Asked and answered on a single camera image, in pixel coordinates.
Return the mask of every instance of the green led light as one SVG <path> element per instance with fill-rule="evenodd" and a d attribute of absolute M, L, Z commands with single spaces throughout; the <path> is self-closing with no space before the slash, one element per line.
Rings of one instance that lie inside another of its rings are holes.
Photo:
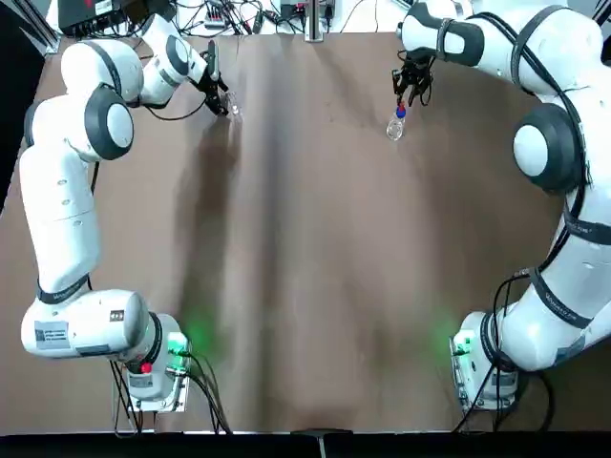
<path fill-rule="evenodd" d="M 189 364 L 189 341 L 181 332 L 168 333 L 168 368 L 186 372 Z"/>
<path fill-rule="evenodd" d="M 475 333 L 472 330 L 460 330 L 458 334 L 454 336 L 454 346 L 456 350 L 461 353 L 469 353 L 471 351 L 471 343 L 475 337 Z"/>

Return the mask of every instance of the connector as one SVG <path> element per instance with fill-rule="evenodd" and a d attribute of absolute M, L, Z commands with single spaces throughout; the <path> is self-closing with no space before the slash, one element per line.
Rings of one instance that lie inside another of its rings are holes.
<path fill-rule="evenodd" d="M 265 19 L 267 19 L 268 21 L 270 21 L 270 22 L 272 22 L 272 23 L 274 23 L 276 25 L 280 24 L 281 17 L 275 11 L 265 10 L 263 12 L 263 16 L 265 17 Z"/>
<path fill-rule="evenodd" d="M 255 23 L 252 26 L 253 33 L 259 33 L 263 26 L 263 11 L 259 10 L 255 16 Z"/>

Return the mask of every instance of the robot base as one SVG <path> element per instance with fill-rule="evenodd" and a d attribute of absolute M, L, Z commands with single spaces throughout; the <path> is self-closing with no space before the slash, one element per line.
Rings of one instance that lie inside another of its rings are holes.
<path fill-rule="evenodd" d="M 189 394 L 189 378 L 176 377 L 172 391 L 165 399 L 146 401 L 132 398 L 136 411 L 142 412 L 184 412 L 187 407 L 187 396 Z"/>
<path fill-rule="evenodd" d="M 482 348 L 481 336 L 489 336 L 490 329 L 485 333 L 480 332 L 484 317 L 482 312 L 472 313 L 465 319 L 460 331 L 450 338 L 454 390 L 463 413 L 474 403 L 474 410 L 496 410 L 497 381 L 500 381 L 499 401 L 502 408 L 510 408 L 516 401 L 517 372 L 505 372 L 495 368 L 486 380 L 491 363 Z M 490 327 L 491 321 L 486 321 L 487 327 Z M 477 396 L 482 384 L 484 387 Z"/>

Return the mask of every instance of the tabletop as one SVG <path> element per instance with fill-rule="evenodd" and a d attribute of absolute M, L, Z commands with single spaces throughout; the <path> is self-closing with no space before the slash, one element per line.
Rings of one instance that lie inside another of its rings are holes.
<path fill-rule="evenodd" d="M 137 291 L 177 317 L 215 366 L 236 430 L 451 429 L 448 337 L 490 309 L 508 273 L 545 256 L 558 224 L 561 202 L 511 151 L 535 101 L 438 62 L 430 106 L 414 107 L 393 142 L 392 33 L 218 41 L 243 122 L 133 110 L 132 151 L 100 167 L 94 288 Z M 49 59 L 37 98 L 63 94 L 60 60 Z M 163 112 L 200 101 L 182 85 Z M 110 430 L 104 359 L 48 361 L 21 345 L 36 264 L 19 193 L 16 174 L 0 219 L 0 360 L 11 374 L 0 377 L 0 430 Z M 610 344 L 551 371 L 554 428 L 609 428 Z M 545 396 L 528 389 L 507 428 L 540 423 Z M 195 389 L 186 414 L 167 415 L 162 430 L 206 428 Z"/>

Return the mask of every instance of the metal rod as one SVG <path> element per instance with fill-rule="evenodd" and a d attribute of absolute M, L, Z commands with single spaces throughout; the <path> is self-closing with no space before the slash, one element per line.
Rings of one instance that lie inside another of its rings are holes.
<path fill-rule="evenodd" d="M 59 49 L 59 36 L 38 8 L 30 0 L 12 0 L 12 3 L 34 27 L 38 33 L 35 39 L 47 47 L 47 53 L 57 53 Z"/>
<path fill-rule="evenodd" d="M 323 41 L 320 25 L 320 0 L 309 0 L 307 4 L 307 24 L 305 41 L 317 43 Z"/>

